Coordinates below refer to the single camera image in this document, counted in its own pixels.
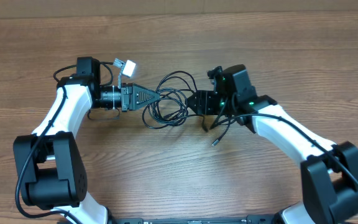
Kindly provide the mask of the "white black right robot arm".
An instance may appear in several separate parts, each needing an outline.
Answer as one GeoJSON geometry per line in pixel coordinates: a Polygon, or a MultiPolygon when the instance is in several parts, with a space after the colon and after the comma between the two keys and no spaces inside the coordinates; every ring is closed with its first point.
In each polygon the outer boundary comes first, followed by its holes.
{"type": "Polygon", "coordinates": [[[269,223],[345,223],[358,215],[358,148],[322,138],[293,119],[273,98],[259,96],[243,64],[216,67],[214,88],[196,90],[188,107],[215,115],[211,127],[237,122],[269,140],[300,168],[302,201],[270,217],[269,223]]]}

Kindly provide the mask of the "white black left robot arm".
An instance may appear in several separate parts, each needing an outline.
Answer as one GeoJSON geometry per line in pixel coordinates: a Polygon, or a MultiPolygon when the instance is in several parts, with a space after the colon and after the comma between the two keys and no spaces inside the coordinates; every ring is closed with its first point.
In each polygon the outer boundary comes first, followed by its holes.
{"type": "Polygon", "coordinates": [[[57,80],[56,99],[42,123],[13,144],[18,180],[15,203],[27,218],[61,214],[71,223],[115,223],[108,207],[88,192],[88,180],[76,135],[93,108],[134,111],[160,95],[135,83],[101,83],[100,68],[120,68],[131,76],[136,64],[79,57],[76,72],[57,80]]]}

